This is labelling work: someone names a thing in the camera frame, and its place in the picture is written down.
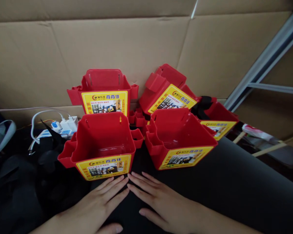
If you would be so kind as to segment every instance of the black pants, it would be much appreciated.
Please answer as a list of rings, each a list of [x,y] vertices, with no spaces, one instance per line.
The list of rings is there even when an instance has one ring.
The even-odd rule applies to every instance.
[[[293,183],[226,138],[195,167],[165,171],[155,170],[143,146],[132,170],[147,172],[181,195],[263,233],[293,233]],[[94,181],[92,189],[103,181]],[[123,233],[163,233],[139,215],[142,207],[148,206],[129,193],[106,223],[121,223]]]

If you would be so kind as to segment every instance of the black strap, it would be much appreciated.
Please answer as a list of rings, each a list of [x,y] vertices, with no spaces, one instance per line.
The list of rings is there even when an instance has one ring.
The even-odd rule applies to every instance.
[[[191,113],[196,115],[201,120],[209,120],[210,118],[205,114],[205,110],[208,110],[212,104],[211,97],[202,96],[201,101],[192,107]]]

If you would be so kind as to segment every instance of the gray fabric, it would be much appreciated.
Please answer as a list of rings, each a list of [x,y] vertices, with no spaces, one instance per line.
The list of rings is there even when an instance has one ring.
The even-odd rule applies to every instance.
[[[4,124],[5,122],[11,122],[7,132],[6,132],[6,126]],[[6,144],[10,141],[15,131],[16,131],[16,125],[12,120],[5,120],[0,123],[0,152],[6,146]]]

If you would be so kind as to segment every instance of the white plastic bag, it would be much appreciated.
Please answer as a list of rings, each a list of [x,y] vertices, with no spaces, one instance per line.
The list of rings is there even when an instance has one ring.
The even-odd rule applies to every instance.
[[[272,135],[269,135],[269,134],[267,134],[257,128],[254,128],[248,124],[244,124],[242,127],[242,130],[251,136],[258,137],[258,138],[261,138],[266,141],[269,141],[271,138],[273,138]]]

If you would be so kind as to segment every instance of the product label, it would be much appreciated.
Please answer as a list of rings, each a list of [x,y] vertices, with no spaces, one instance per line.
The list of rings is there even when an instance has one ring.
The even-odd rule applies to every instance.
[[[131,154],[127,154],[78,162],[76,166],[86,180],[97,180],[127,174],[130,160]]]
[[[165,92],[157,99],[154,105],[148,110],[153,114],[157,109],[189,108],[191,109],[196,101],[178,89],[173,84],[169,85]]]
[[[170,150],[159,170],[195,166],[212,148],[213,146]]]
[[[123,112],[127,116],[127,91],[81,93],[87,114]]]
[[[220,140],[235,124],[236,122],[227,121],[201,121],[201,124],[206,125],[216,132],[215,140]]]

